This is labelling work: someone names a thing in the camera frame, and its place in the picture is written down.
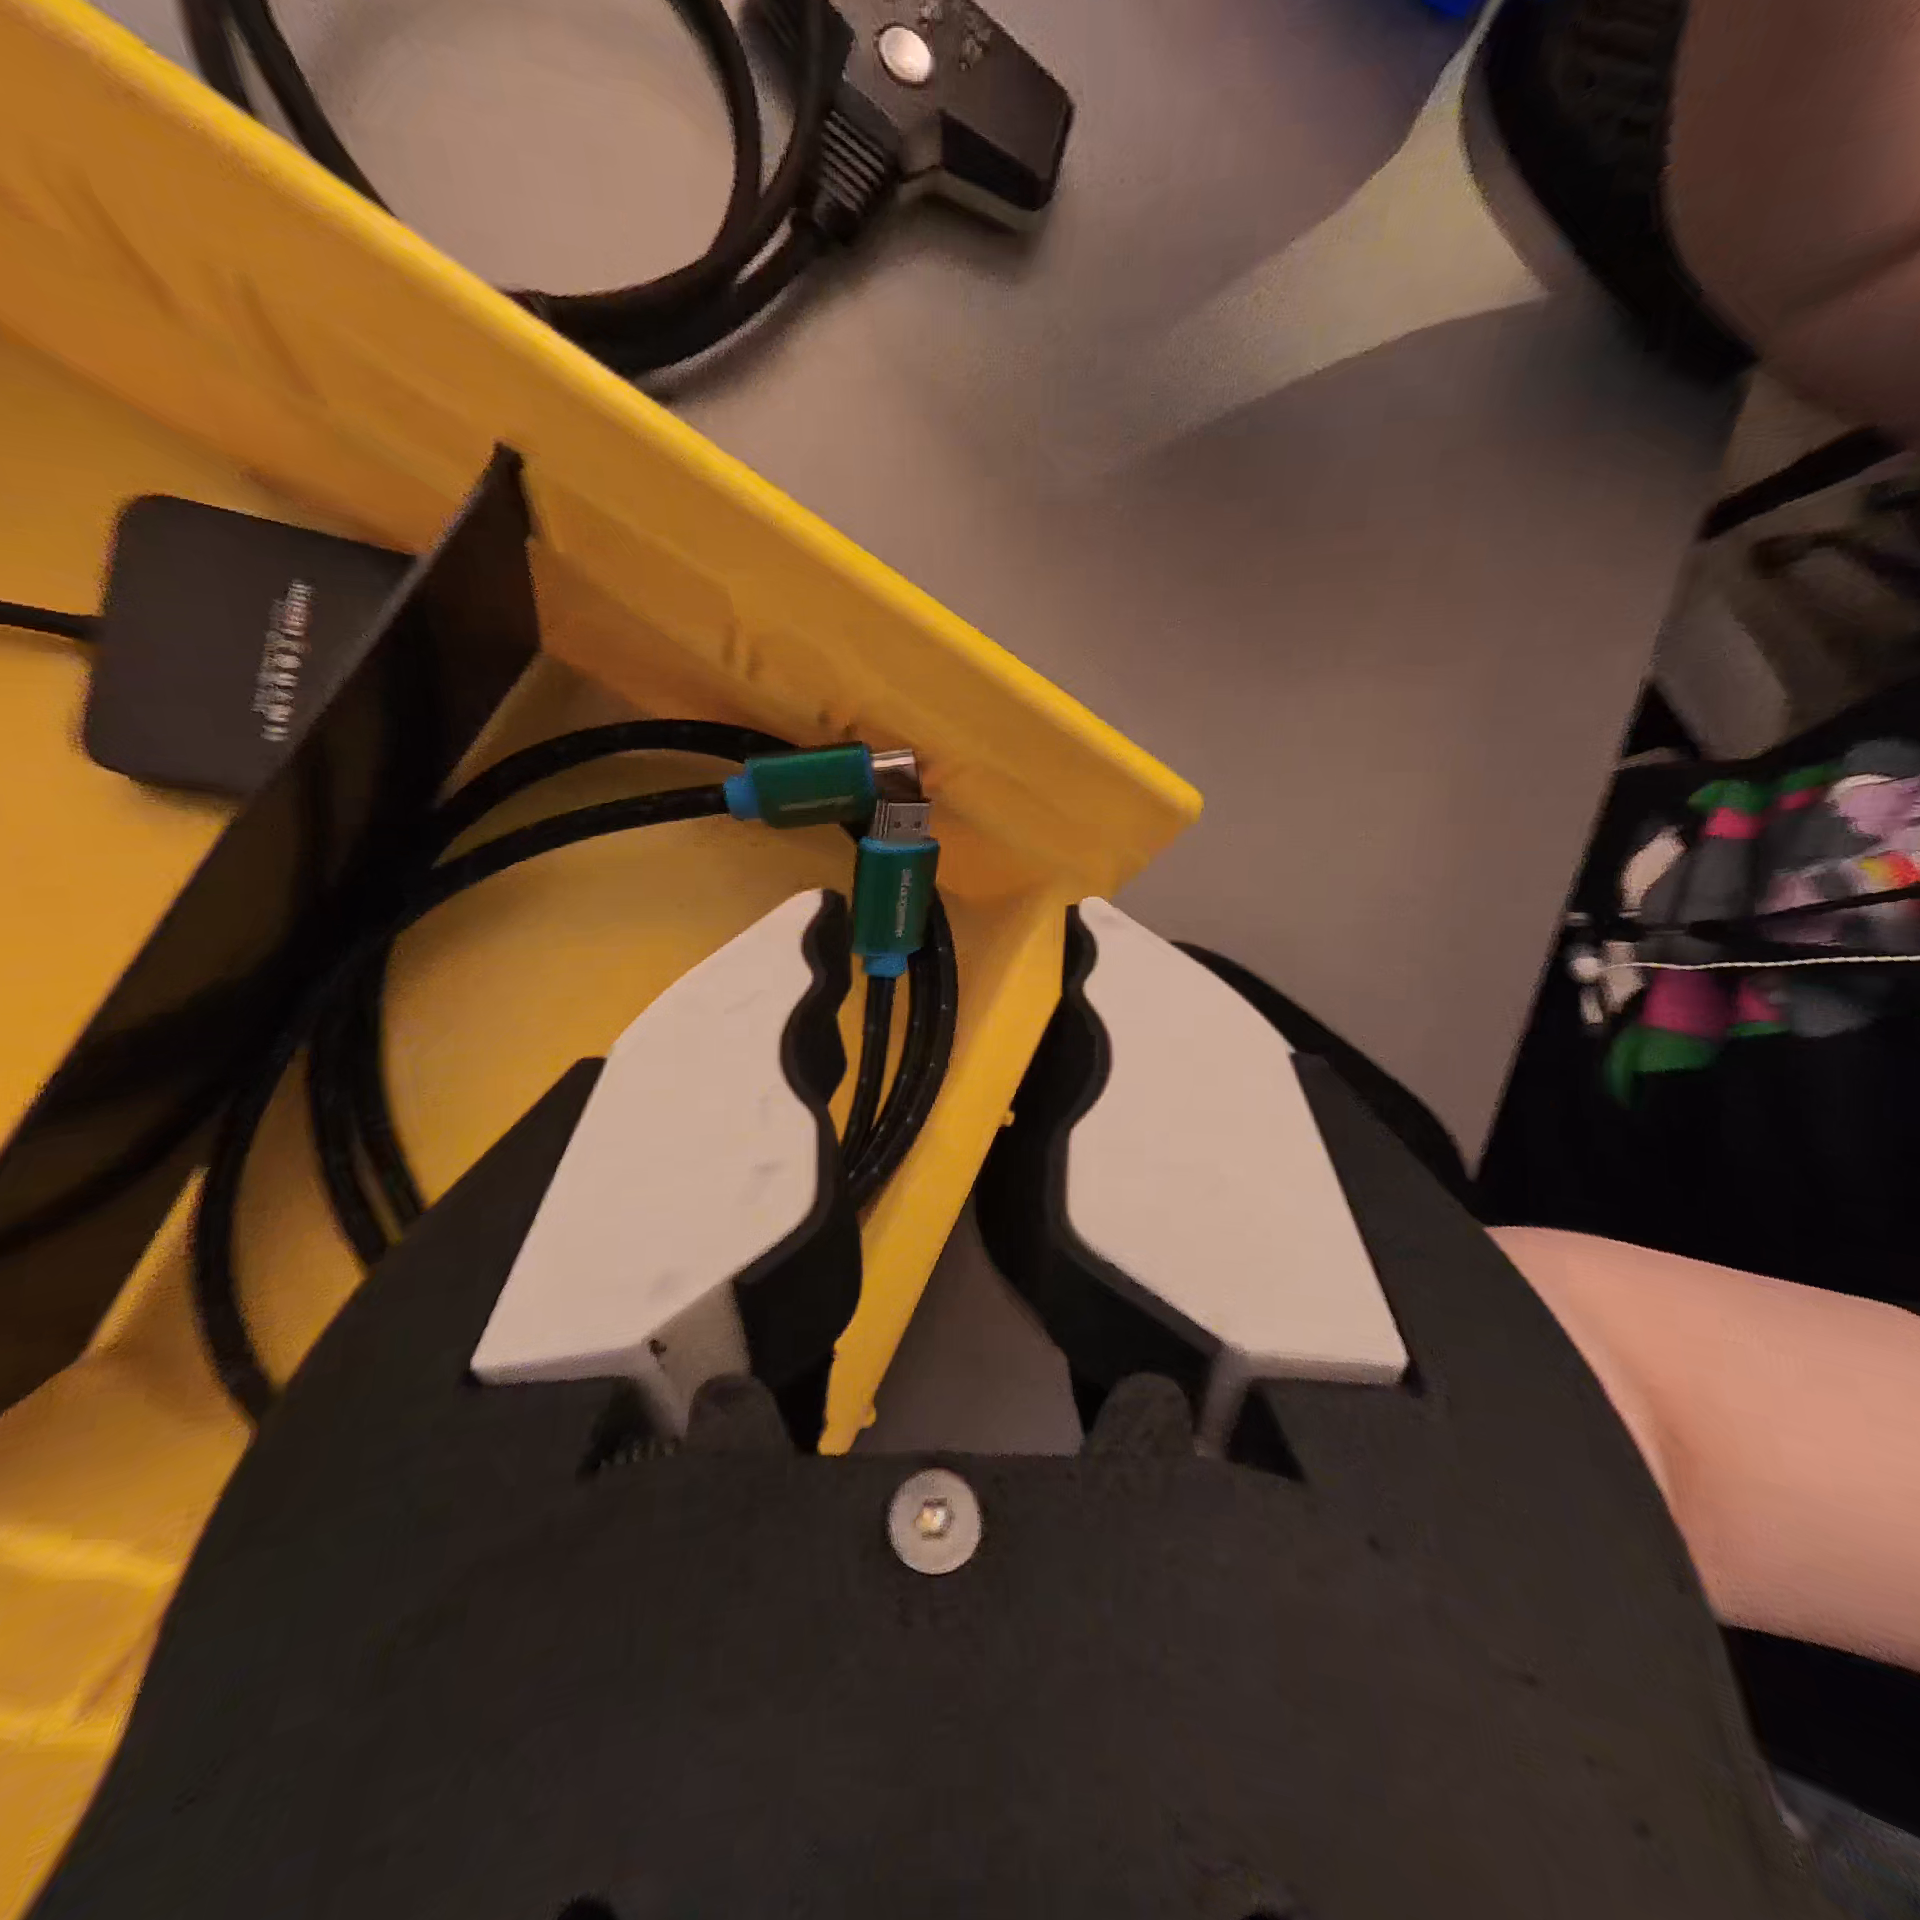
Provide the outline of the yellow plastic bin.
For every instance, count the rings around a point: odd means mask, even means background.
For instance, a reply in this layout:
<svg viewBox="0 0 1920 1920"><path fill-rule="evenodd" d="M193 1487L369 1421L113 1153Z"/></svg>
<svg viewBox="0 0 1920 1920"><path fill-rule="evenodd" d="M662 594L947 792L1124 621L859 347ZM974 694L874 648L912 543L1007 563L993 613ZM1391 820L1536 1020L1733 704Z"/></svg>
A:
<svg viewBox="0 0 1920 1920"><path fill-rule="evenodd" d="M558 662L661 715L924 752L964 1009L931 1126L864 1211L826 1454L874 1411L1057 996L1065 903L1200 798L938 596L558 344L87 4L3 4L3 594L97 605L142 492L420 553L521 453L548 661L488 749L558 727ZM78 749L78 648L3 637L3 1138L211 850L216 803ZM445 1187L668 964L849 862L683 825L472 888L396 966L396 1108ZM3 1270L3 1918L25 1918L120 1739L244 1443L185 1296L193 1191L104 1249Z"/></svg>

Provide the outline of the black hdmi adapter box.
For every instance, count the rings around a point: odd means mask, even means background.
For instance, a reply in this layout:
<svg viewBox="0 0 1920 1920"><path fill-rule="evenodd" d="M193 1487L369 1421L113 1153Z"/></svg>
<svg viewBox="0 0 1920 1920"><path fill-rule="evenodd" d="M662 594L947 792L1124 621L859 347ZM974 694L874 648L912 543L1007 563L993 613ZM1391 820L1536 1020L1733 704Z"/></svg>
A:
<svg viewBox="0 0 1920 1920"><path fill-rule="evenodd" d="M113 518L86 753L133 783L252 800L365 653L411 556L138 495Z"/></svg>

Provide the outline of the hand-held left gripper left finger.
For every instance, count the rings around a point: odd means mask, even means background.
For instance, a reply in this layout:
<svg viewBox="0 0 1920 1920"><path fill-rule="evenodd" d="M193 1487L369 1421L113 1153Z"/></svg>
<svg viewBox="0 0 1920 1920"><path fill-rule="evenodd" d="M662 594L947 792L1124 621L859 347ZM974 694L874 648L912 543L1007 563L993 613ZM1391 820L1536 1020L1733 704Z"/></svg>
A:
<svg viewBox="0 0 1920 1920"><path fill-rule="evenodd" d="M609 1045L472 1353L481 1383L628 1381L683 1436L710 1381L760 1381L821 1446L861 1291L828 1099L851 913L808 888Z"/></svg>

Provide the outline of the person's left forearm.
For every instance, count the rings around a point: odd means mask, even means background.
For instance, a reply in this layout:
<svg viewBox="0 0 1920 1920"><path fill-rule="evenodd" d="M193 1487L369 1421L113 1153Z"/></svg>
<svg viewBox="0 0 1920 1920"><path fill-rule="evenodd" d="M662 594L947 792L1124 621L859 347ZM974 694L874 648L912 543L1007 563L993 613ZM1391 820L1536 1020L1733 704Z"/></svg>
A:
<svg viewBox="0 0 1920 1920"><path fill-rule="evenodd" d="M1725 1626L1917 1671L1917 1316L1492 1229L1634 1434Z"/></svg>

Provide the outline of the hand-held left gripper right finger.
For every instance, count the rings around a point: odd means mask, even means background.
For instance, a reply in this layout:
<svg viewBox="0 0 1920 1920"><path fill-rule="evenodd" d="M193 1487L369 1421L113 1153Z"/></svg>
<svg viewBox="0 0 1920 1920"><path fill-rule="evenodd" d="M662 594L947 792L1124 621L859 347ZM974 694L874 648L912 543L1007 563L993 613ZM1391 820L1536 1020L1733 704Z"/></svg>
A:
<svg viewBox="0 0 1920 1920"><path fill-rule="evenodd" d="M1034 1071L1034 1311L1073 1381L1171 1381L1200 1454L1286 1454L1268 1383L1405 1381L1296 1048L1245 996L1085 897Z"/></svg>

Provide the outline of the black bin divider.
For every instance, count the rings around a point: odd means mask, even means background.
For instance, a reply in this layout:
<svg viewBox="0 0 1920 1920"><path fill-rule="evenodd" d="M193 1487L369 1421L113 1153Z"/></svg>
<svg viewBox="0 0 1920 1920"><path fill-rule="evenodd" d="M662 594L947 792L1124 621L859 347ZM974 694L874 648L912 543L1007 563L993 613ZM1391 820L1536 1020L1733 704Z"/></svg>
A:
<svg viewBox="0 0 1920 1920"><path fill-rule="evenodd" d="M521 453L496 444L275 779L209 800L209 850L8 1126L3 1411L82 1358L244 1071L539 656L531 537ZM86 767L113 800L203 800Z"/></svg>

